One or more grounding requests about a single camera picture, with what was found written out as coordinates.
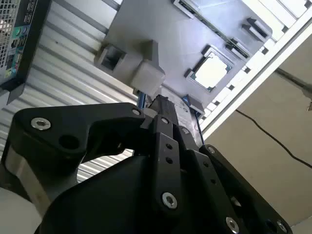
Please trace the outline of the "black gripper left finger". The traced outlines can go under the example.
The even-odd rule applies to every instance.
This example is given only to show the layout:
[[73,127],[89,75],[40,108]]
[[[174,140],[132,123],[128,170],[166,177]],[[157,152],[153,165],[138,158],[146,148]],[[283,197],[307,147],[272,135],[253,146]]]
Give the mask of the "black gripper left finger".
[[4,148],[8,189],[44,218],[64,192],[131,157],[173,156],[180,169],[168,102],[156,97],[152,117],[131,103],[18,111]]

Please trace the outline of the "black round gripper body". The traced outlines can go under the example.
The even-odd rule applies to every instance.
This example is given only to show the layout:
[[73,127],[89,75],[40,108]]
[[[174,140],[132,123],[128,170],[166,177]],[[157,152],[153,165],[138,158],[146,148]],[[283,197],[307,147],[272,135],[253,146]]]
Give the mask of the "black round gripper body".
[[173,156],[135,156],[60,195],[40,225],[42,234],[204,234],[208,211],[186,190]]

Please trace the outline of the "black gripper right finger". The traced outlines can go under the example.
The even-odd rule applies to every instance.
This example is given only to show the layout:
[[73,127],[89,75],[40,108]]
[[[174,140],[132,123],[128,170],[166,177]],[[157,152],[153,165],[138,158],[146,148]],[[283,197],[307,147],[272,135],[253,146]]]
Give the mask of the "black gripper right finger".
[[198,147],[168,102],[173,136],[182,156],[185,212],[173,234],[290,234],[282,216],[212,145]]

